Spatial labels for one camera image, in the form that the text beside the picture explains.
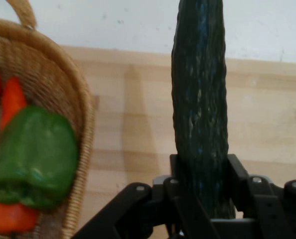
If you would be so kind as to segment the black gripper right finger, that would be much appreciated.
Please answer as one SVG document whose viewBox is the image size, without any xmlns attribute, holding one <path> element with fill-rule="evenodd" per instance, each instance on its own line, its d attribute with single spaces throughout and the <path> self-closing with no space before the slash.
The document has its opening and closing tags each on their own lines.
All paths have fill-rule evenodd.
<svg viewBox="0 0 296 239">
<path fill-rule="evenodd" d="M 296 179 L 283 187 L 250 175 L 234 154 L 227 156 L 231 199 L 244 218 L 254 219 L 261 239 L 296 239 Z"/>
</svg>

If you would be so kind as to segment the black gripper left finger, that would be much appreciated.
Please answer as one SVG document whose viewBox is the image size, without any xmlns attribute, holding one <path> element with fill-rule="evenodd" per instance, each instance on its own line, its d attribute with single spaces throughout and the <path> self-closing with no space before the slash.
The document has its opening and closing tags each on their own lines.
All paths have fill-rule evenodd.
<svg viewBox="0 0 296 239">
<path fill-rule="evenodd" d="M 150 187 L 131 183 L 86 223 L 75 239 L 148 239 L 154 227 L 165 225 L 171 239 L 183 231 L 186 239 L 220 237 L 202 205 L 178 180 L 179 157 L 170 156 L 171 176 Z"/>
</svg>

